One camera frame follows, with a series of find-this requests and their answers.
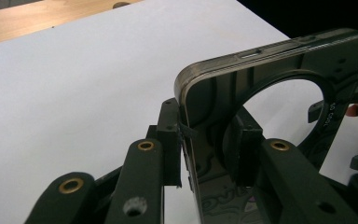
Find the circular ring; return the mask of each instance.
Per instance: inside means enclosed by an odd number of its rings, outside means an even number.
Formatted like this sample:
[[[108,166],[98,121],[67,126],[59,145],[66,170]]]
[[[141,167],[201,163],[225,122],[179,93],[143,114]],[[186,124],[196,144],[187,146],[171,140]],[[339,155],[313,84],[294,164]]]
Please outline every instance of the circular ring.
[[[84,181],[78,177],[75,177],[63,181],[59,186],[59,191],[63,194],[70,194],[81,189],[83,185]]]
[[[287,151],[289,150],[289,146],[287,146],[287,144],[285,144],[284,142],[281,141],[273,141],[269,144],[271,147],[273,147],[274,149],[280,150],[280,151]]]
[[[147,151],[154,148],[154,143],[150,141],[143,141],[140,144],[138,144],[138,149],[142,151]]]

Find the white paper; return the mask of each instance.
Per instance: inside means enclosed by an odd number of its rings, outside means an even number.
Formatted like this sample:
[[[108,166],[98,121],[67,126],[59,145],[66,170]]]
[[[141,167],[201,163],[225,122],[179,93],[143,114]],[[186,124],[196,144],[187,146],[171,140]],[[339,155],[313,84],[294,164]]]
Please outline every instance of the white paper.
[[[122,165],[187,65],[284,39],[233,0],[147,0],[0,43],[0,223],[61,175]],[[182,176],[166,223],[198,222]]]

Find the wooden table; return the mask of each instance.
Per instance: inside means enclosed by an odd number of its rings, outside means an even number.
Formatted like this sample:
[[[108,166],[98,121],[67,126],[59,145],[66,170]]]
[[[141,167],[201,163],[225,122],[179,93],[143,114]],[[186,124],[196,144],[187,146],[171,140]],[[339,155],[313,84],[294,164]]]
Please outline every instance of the wooden table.
[[[0,10],[0,42],[141,0],[43,0]]]

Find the smartphone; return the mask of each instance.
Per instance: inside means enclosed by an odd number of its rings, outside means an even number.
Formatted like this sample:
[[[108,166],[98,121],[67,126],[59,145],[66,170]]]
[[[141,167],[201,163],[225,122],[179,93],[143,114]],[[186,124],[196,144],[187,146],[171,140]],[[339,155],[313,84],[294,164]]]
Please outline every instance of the smartphone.
[[[298,145],[320,168],[358,85],[358,31],[337,29],[193,63],[176,78],[175,97],[186,129],[190,184],[201,223],[262,223],[252,186],[238,186],[222,159],[229,121],[254,95],[274,84],[306,79],[322,91],[324,106]]]

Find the wooden surface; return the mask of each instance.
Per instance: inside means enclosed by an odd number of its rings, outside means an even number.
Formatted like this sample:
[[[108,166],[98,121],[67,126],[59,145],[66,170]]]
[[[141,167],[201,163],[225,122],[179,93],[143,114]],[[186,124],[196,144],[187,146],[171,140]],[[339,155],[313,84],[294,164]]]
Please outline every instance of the wooden surface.
[[[0,42],[104,12],[118,2],[141,0],[43,0],[0,10]]]

